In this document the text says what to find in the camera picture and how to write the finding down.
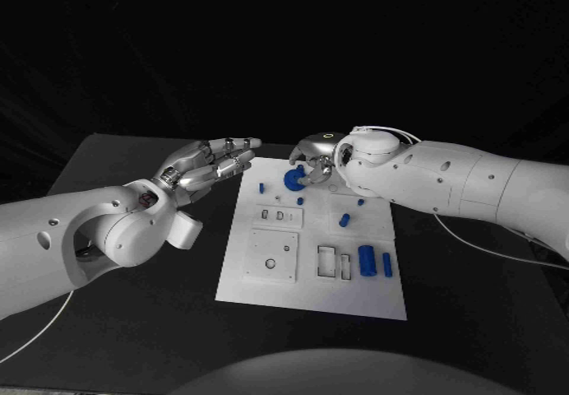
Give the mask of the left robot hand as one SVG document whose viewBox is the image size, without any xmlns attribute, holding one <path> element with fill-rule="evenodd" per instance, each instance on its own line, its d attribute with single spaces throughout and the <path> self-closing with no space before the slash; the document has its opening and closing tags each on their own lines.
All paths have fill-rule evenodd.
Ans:
<svg viewBox="0 0 569 395">
<path fill-rule="evenodd" d="M 165 159 L 151 182 L 164 190 L 176 207 L 194 203 L 214 183 L 242 174 L 250 168 L 259 148 L 258 138 L 196 140 Z"/>
</svg>

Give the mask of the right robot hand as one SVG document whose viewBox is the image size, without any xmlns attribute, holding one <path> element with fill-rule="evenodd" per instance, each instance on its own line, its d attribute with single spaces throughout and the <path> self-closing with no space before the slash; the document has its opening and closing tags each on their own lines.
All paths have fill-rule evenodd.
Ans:
<svg viewBox="0 0 569 395">
<path fill-rule="evenodd" d="M 298 159 L 304 157 L 311 172 L 298 179 L 297 184 L 308 187 L 321 184 L 331 177 L 334 165 L 334 153 L 338 142 L 346 134 L 340 132 L 321 132 L 305 137 L 292 149 L 289 154 L 289 165 L 295 165 Z"/>
</svg>

